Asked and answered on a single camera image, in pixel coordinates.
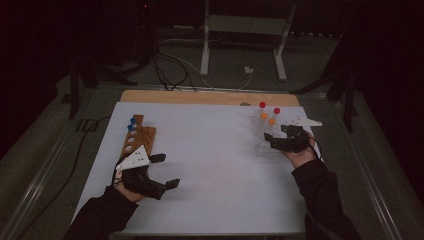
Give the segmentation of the white table mat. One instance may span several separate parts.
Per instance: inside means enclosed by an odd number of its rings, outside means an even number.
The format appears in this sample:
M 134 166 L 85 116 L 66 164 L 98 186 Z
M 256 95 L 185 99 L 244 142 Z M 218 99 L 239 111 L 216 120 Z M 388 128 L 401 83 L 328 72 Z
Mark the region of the white table mat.
M 156 128 L 152 151 L 166 159 L 151 179 L 179 179 L 159 200 L 145 199 L 128 235 L 268 235 L 304 230 L 305 203 L 282 155 L 259 155 L 251 124 L 254 107 L 196 104 L 116 104 L 80 200 L 110 184 L 135 114 Z

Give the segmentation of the black floor socket frame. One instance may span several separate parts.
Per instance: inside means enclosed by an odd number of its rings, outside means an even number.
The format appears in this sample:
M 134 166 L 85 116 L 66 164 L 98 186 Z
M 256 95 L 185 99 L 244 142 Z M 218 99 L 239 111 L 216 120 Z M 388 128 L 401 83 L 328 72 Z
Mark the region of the black floor socket frame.
M 77 132 L 96 132 L 99 122 L 93 119 L 81 119 L 77 125 Z

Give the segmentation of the white metal stand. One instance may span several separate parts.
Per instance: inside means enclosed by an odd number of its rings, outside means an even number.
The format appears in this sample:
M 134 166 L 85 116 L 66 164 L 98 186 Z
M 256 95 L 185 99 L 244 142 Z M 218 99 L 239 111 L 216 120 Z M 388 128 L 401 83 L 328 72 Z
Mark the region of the white metal stand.
M 211 31 L 221 31 L 225 33 L 268 34 L 280 36 L 280 43 L 278 47 L 273 50 L 273 57 L 278 79 L 286 81 L 287 73 L 284 67 L 282 53 L 290 33 L 296 9 L 297 5 L 293 3 L 288 10 L 288 14 L 284 18 L 238 16 L 235 14 L 219 15 L 210 12 L 210 0 L 205 0 L 203 49 L 200 64 L 200 75 L 208 75 L 210 57 L 209 35 Z

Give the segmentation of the clear acrylic test tube rack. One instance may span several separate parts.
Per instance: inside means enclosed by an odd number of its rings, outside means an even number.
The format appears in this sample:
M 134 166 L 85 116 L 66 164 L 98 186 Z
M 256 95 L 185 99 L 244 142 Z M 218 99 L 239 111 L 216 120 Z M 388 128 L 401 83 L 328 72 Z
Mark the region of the clear acrylic test tube rack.
M 272 114 L 268 113 L 268 120 L 272 118 Z M 264 139 L 264 134 L 267 133 L 268 125 L 264 133 L 260 131 L 259 127 L 260 117 L 259 117 L 259 109 L 254 112 L 253 118 L 251 120 L 251 126 L 253 131 L 253 140 L 254 140 L 254 148 L 257 156 L 266 156 L 266 157 L 276 157 L 279 155 L 279 151 L 277 149 L 271 148 L 270 144 Z M 274 137 L 278 136 L 278 129 L 275 125 L 274 127 Z

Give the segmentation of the person's right hand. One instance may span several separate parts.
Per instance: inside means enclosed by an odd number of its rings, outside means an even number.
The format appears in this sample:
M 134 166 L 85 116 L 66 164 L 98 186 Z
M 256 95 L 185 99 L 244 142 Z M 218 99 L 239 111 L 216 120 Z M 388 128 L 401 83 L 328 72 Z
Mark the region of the person's right hand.
M 289 162 L 292 164 L 294 169 L 318 158 L 318 155 L 314 149 L 315 139 L 311 133 L 309 133 L 308 139 L 309 139 L 309 146 L 305 148 L 304 150 L 302 150 L 301 152 L 295 153 L 295 152 L 282 151 L 282 154 L 289 160 Z

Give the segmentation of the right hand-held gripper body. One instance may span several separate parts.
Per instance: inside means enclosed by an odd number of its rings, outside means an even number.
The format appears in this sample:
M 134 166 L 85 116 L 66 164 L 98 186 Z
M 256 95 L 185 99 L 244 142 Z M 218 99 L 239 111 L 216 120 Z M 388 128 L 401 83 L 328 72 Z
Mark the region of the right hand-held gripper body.
M 294 126 L 292 132 L 285 133 L 286 137 L 283 138 L 281 151 L 298 153 L 309 146 L 309 134 L 305 130 L 305 127 L 321 126 L 322 123 L 320 121 L 297 116 L 292 120 L 284 121 L 281 125 Z

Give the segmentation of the metal floor rail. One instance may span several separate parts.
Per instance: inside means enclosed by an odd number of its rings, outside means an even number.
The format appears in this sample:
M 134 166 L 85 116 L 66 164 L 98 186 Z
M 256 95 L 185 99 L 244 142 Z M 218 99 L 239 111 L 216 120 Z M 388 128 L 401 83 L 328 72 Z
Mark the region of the metal floor rail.
M 341 133 L 343 134 L 344 139 L 347 141 L 347 146 L 352 151 L 351 156 L 354 158 L 353 163 L 360 176 L 362 185 L 367 191 L 368 198 L 373 206 L 372 212 L 375 213 L 378 217 L 387 240 L 403 240 L 399 229 L 393 220 L 392 214 L 386 204 L 386 201 L 371 174 L 365 157 L 360 151 L 357 141 L 354 139 L 352 133 L 347 130 L 347 127 L 344 124 L 344 112 L 341 104 L 333 101 L 330 101 L 329 104 L 333 110 L 338 125 L 342 128 Z
M 13 211 L 11 217 L 7 221 L 7 224 L 0 233 L 0 240 L 17 240 L 18 235 L 27 222 L 27 217 L 32 212 L 39 196 L 44 190 L 49 179 L 50 172 L 59 159 L 59 154 L 61 153 L 65 142 L 69 138 L 70 133 L 71 129 L 65 129 L 60 133 L 58 140 L 53 145 L 48 157 L 28 185 L 23 197 L 17 204 L 17 208 Z
M 268 90 L 243 90 L 243 89 L 228 89 L 228 88 L 209 88 L 209 87 L 187 87 L 180 86 L 176 90 L 166 90 L 162 85 L 121 85 L 121 84 L 110 84 L 101 83 L 97 86 L 98 89 L 112 89 L 112 90 L 148 90 L 148 91 L 162 91 L 162 92 L 215 92 L 215 93 L 255 93 L 255 94 L 294 94 L 299 98 L 311 98 L 311 99 L 326 99 L 327 93 L 324 92 L 307 92 L 304 94 L 297 94 L 289 91 L 268 91 Z

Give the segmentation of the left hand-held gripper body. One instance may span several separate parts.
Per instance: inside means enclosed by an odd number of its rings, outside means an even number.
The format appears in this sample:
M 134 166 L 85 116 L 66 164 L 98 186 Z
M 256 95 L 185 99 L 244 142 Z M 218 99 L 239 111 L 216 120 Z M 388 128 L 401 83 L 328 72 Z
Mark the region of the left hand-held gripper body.
M 115 166 L 115 173 L 122 173 L 122 182 L 126 189 L 139 193 L 144 198 L 160 200 L 165 193 L 165 185 L 151 180 L 148 175 L 152 164 L 143 146 L 129 156 L 121 157 Z

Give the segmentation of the wooden test tube rack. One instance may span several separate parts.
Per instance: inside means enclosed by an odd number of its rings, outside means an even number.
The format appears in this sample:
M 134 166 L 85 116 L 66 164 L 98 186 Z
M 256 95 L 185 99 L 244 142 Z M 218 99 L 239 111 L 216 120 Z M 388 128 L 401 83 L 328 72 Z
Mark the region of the wooden test tube rack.
M 135 150 L 137 150 L 140 146 L 143 146 L 147 155 L 152 155 L 152 149 L 156 134 L 156 128 L 150 127 L 150 126 L 144 126 L 143 115 L 133 115 L 137 121 L 136 125 L 133 125 L 135 127 L 134 132 L 128 132 L 124 139 L 124 144 L 121 150 L 120 157 L 126 157 L 129 156 L 131 153 L 133 153 Z

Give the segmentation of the person's left hand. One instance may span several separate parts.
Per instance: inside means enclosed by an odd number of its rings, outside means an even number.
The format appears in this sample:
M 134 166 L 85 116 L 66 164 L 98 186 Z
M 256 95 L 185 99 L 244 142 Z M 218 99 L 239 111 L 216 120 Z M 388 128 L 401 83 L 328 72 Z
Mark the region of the person's left hand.
M 114 188 L 121 193 L 125 198 L 127 198 L 129 201 L 138 203 L 144 199 L 144 196 L 139 193 L 134 193 L 128 189 L 125 188 L 123 182 L 122 182 L 122 173 L 117 172 L 114 174 L 113 177 L 113 186 Z

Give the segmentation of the black stand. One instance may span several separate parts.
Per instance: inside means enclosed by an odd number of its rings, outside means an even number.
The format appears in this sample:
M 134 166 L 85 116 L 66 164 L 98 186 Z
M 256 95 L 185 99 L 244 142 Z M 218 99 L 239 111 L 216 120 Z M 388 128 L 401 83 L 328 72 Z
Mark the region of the black stand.
M 353 36 L 349 32 L 343 34 L 321 77 L 300 89 L 291 91 L 291 94 L 303 95 L 331 82 L 326 97 L 331 102 L 344 98 L 343 123 L 350 132 L 353 131 L 354 91 L 356 74 L 359 70 L 354 61 L 355 51 L 350 50 L 352 40 Z
M 73 119 L 80 108 L 80 87 L 82 82 L 86 88 L 96 88 L 100 81 L 97 72 L 105 74 L 112 80 L 123 85 L 134 86 L 135 82 L 129 81 L 119 74 L 113 72 L 105 65 L 99 63 L 88 55 L 74 55 L 69 57 L 69 77 L 70 77 L 70 104 L 71 110 L 69 118 Z

